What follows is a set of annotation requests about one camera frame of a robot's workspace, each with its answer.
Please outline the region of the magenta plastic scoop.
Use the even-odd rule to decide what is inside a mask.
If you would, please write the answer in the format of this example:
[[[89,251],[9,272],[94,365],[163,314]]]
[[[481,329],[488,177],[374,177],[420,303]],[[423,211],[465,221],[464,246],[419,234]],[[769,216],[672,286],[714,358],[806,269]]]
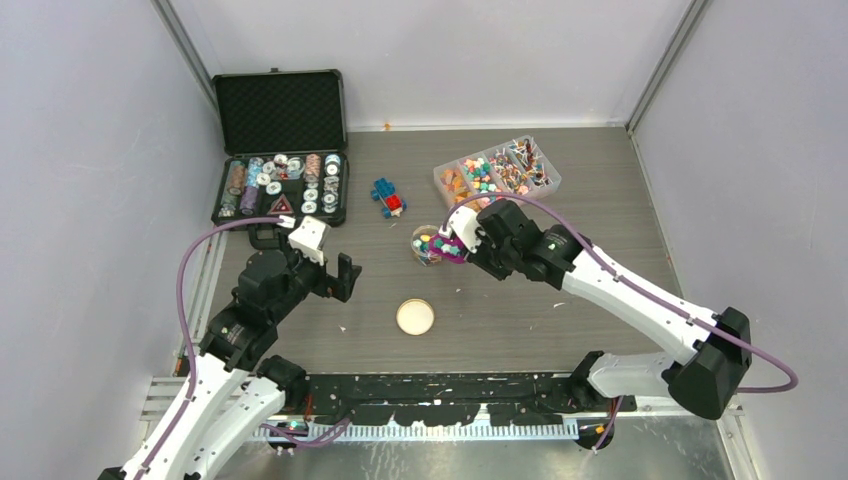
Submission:
[[[468,249],[458,237],[434,235],[428,242],[428,254],[455,264],[466,262]]]

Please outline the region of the clear plastic jar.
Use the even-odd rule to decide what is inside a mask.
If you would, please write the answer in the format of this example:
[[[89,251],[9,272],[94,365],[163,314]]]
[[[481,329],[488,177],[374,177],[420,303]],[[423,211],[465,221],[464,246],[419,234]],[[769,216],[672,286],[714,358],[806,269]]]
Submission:
[[[428,267],[439,263],[442,257],[432,249],[431,241],[438,234],[434,225],[417,227],[411,236],[410,245],[413,258],[422,266]]]

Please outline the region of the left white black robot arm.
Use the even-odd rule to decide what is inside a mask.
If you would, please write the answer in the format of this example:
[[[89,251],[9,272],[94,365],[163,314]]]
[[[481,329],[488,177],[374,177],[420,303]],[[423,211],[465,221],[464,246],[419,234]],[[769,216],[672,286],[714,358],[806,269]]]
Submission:
[[[305,370],[266,353],[278,326],[311,295],[348,301],[362,268],[338,256],[338,273],[291,247],[252,255],[231,302],[208,324],[190,375],[139,450],[103,479],[214,479],[261,423],[298,412]]]

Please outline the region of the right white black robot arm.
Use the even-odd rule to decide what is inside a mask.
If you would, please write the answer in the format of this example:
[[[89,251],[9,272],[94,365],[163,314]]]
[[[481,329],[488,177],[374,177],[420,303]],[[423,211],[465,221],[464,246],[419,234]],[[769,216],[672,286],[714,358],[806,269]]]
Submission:
[[[500,199],[476,212],[459,207],[446,230],[466,261],[503,280],[514,272],[585,299],[660,347],[655,354],[592,353],[571,387],[574,403],[596,410],[609,398],[664,396],[688,412],[717,420],[752,364],[749,318],[683,300],[615,262],[574,228],[541,230],[515,202]]]

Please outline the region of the clear compartment candy box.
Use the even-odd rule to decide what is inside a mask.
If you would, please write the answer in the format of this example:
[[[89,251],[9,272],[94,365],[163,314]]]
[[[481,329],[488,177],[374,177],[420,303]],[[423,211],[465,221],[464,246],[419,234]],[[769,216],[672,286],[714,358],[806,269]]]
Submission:
[[[531,135],[438,166],[433,178],[436,190],[449,207],[480,194],[480,199],[466,204],[475,211],[497,200],[503,192],[541,199],[555,193],[562,182],[562,175]]]

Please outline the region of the gold jar lid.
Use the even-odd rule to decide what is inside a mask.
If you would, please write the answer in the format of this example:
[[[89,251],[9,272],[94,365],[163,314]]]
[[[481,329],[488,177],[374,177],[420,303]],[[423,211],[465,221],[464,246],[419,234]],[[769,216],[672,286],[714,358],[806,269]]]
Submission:
[[[401,331],[407,335],[420,336],[433,327],[435,311],[423,299],[409,299],[398,307],[395,319]]]

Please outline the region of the blue red brick toy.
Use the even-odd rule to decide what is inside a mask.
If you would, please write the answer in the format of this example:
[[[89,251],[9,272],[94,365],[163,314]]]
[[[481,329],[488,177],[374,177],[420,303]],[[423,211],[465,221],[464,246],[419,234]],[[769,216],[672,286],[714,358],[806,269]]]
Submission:
[[[370,192],[373,201],[381,204],[381,214],[385,219],[400,217],[407,209],[405,200],[399,195],[395,185],[385,177],[376,179]]]

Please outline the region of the black poker chip case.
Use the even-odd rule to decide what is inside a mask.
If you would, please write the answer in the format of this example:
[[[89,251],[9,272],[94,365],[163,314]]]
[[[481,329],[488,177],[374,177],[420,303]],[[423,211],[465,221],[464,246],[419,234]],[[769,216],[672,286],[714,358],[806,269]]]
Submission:
[[[228,155],[211,216],[214,224],[244,217],[239,205],[229,218],[220,214],[231,162],[247,164],[253,157],[271,160],[276,154],[301,159],[309,154],[336,154],[340,159],[336,210],[325,212],[322,200],[317,199],[314,215],[333,227],[342,225],[347,217],[350,162],[341,71],[221,74],[212,85]]]

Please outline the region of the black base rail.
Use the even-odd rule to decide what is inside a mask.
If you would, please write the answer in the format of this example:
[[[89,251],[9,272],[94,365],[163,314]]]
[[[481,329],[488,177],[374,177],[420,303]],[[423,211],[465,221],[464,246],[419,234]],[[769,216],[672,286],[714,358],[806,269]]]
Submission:
[[[485,412],[493,426],[553,425],[562,415],[612,413],[613,401],[567,374],[309,374],[295,384],[281,415],[324,425],[427,427],[471,424]]]

